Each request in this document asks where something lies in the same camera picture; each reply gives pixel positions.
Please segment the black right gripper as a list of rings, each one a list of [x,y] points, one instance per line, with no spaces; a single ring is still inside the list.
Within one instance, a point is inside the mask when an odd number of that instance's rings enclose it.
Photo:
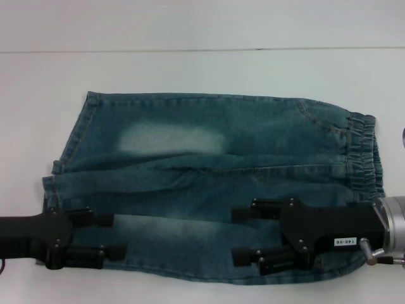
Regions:
[[[235,267],[255,264],[265,276],[287,270],[308,270],[322,253],[359,251],[367,239],[373,249],[384,244],[385,229],[371,204],[313,207],[291,199],[254,198],[249,206],[231,209],[232,222],[280,220],[279,248],[232,249]]]

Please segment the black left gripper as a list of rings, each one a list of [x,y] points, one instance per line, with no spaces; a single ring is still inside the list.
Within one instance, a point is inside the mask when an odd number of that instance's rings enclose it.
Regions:
[[[1,217],[1,259],[33,258],[47,269],[102,269],[104,262],[124,260],[127,245],[71,246],[74,227],[111,227],[114,215],[86,207],[66,213],[50,210],[28,217]]]

